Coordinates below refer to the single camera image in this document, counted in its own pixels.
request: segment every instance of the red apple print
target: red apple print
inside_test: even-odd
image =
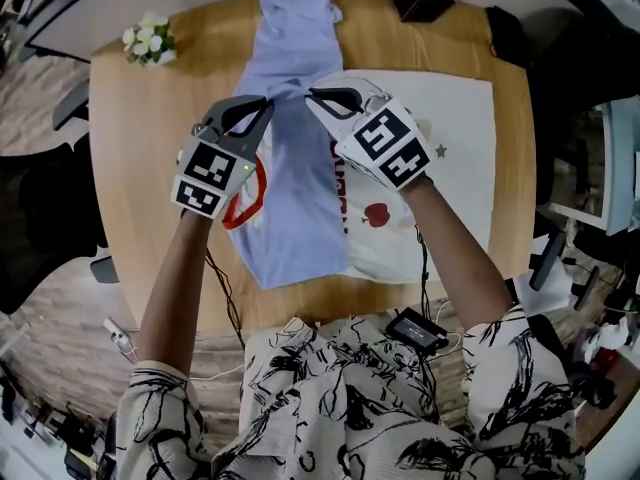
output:
[[[381,228],[391,218],[389,212],[387,211],[387,205],[384,203],[375,203],[370,204],[364,210],[364,215],[367,217],[366,219],[362,219],[362,222],[367,222],[369,220],[369,224],[372,228]]]

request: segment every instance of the floor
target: floor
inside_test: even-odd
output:
[[[88,66],[58,58],[32,58],[24,64],[9,63],[0,77],[0,154],[28,154],[74,142],[87,131],[84,122],[72,121],[61,131],[51,129],[57,102],[82,79]],[[78,412],[106,418],[116,408],[126,388],[132,365],[119,353],[102,327],[113,318],[135,341],[133,322],[119,285],[98,284],[89,271],[89,259],[74,260],[49,276],[12,317],[0,319],[0,343],[20,326],[29,328],[3,358],[25,390],[54,406],[69,403]],[[588,258],[581,262],[589,266]],[[617,272],[606,269],[612,281]],[[579,271],[576,276],[586,276]],[[581,313],[555,312],[552,320],[564,342],[590,326],[601,312],[602,294],[609,287],[599,283],[598,293]],[[448,305],[440,325],[460,332]],[[192,375],[210,377],[242,363],[242,353],[233,338],[198,336]],[[464,421],[465,400],[460,391],[464,365],[456,351],[432,363],[437,377],[437,399],[445,423]],[[242,371],[215,381],[196,382],[202,412],[207,422],[207,441],[215,450],[234,437],[239,410],[238,393]]]

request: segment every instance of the round table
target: round table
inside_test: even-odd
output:
[[[489,254],[505,278],[526,271],[535,209],[535,144],[526,72],[495,58],[483,9],[456,4],[432,24],[403,24],[391,0],[332,0],[344,68],[438,71],[491,81],[496,178]],[[229,97],[252,55],[258,0],[228,0],[172,18],[178,59],[142,69],[120,41],[91,63],[93,170],[109,248],[129,308],[140,322],[179,220],[169,200],[176,155],[193,123]],[[214,225],[209,249],[228,274],[244,329],[370,313],[419,302],[419,285],[385,285],[329,276],[262,291],[226,231]],[[444,294],[429,283],[430,297]],[[225,298],[206,269],[198,328],[230,332]]]

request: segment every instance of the white cloth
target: white cloth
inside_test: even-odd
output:
[[[510,479],[584,476],[558,358],[522,310],[465,334],[468,438],[446,428],[413,349],[368,320],[329,338],[294,318],[247,347],[240,435],[213,462],[188,379],[139,363],[118,411],[123,479]]]

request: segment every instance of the black and white patterned clothing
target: black and white patterned clothing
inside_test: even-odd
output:
[[[213,460],[187,378],[139,363],[118,413],[119,478],[583,478],[567,379],[521,309],[465,334],[468,437],[440,423],[413,349],[359,317],[323,334],[295,318],[250,340],[240,435]]]

